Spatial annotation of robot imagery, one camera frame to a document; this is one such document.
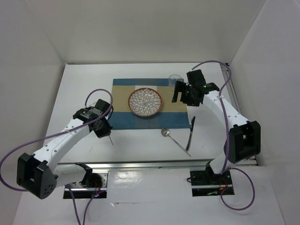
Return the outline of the clear drinking glass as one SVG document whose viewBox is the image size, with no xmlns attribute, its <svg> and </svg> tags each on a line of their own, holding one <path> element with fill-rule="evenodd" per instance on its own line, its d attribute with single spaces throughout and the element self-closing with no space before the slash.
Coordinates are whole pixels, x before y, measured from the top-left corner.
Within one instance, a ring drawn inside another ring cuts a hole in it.
<svg viewBox="0 0 300 225">
<path fill-rule="evenodd" d="M 175 84 L 176 84 L 177 81 L 182 82 L 184 80 L 180 75 L 177 75 L 177 74 L 170 75 L 169 78 L 168 78 L 169 88 L 170 88 L 172 93 L 174 92 Z"/>
</svg>

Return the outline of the blue beige checked placemat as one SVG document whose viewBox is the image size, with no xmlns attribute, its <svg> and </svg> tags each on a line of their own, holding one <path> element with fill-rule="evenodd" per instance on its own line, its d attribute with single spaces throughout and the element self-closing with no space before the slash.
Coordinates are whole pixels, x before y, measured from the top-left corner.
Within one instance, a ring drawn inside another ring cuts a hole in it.
<svg viewBox="0 0 300 225">
<path fill-rule="evenodd" d="M 140 88 L 150 88 L 161 95 L 162 107 L 155 115 L 141 117 L 131 112 L 128 98 Z M 109 123 L 115 130 L 190 127 L 187 106 L 180 101 L 172 103 L 173 93 L 167 78 L 114 79 L 112 96 L 113 113 Z"/>
</svg>

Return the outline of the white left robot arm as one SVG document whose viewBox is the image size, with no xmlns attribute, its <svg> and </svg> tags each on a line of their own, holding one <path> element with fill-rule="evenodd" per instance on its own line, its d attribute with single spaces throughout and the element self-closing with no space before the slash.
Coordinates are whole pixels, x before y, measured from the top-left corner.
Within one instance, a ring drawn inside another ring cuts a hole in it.
<svg viewBox="0 0 300 225">
<path fill-rule="evenodd" d="M 111 134 L 106 116 L 110 104 L 99 99 L 94 106 L 78 110 L 63 134 L 31 155 L 24 153 L 17 161 L 17 184 L 39 199 L 47 198 L 55 188 L 71 183 L 100 189 L 102 178 L 84 163 L 57 167 L 61 159 L 91 132 L 98 138 Z"/>
</svg>

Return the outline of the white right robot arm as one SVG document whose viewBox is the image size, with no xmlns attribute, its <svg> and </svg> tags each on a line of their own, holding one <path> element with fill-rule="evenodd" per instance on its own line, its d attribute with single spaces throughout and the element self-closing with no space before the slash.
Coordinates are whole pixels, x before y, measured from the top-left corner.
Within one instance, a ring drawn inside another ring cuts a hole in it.
<svg viewBox="0 0 300 225">
<path fill-rule="evenodd" d="M 207 83 L 201 70 L 187 73 L 188 82 L 177 81 L 172 102 L 180 101 L 188 106 L 208 107 L 226 128 L 224 152 L 206 165 L 205 180 L 214 184 L 221 174 L 236 163 L 261 152 L 261 126 L 242 116 L 221 94 L 218 86 Z"/>
</svg>

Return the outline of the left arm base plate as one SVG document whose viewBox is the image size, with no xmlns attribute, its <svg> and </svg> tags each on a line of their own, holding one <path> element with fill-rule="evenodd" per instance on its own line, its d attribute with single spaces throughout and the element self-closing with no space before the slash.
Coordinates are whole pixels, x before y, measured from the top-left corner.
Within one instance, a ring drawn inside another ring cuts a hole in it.
<svg viewBox="0 0 300 225">
<path fill-rule="evenodd" d="M 75 199 L 90 199 L 92 196 L 96 199 L 105 199 L 107 197 L 108 174 L 107 170 L 96 170 L 92 180 L 88 185 L 80 183 L 71 183 L 70 188 Z"/>
</svg>

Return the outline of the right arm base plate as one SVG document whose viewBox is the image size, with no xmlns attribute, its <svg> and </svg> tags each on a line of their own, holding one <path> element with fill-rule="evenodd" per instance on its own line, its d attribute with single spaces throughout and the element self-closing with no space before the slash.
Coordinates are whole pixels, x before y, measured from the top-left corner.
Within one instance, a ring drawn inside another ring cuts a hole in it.
<svg viewBox="0 0 300 225">
<path fill-rule="evenodd" d="M 229 171 L 215 178 L 208 178 L 205 171 L 190 171 L 186 181 L 191 184 L 193 197 L 218 196 L 222 191 L 225 191 L 224 195 L 235 195 Z"/>
</svg>

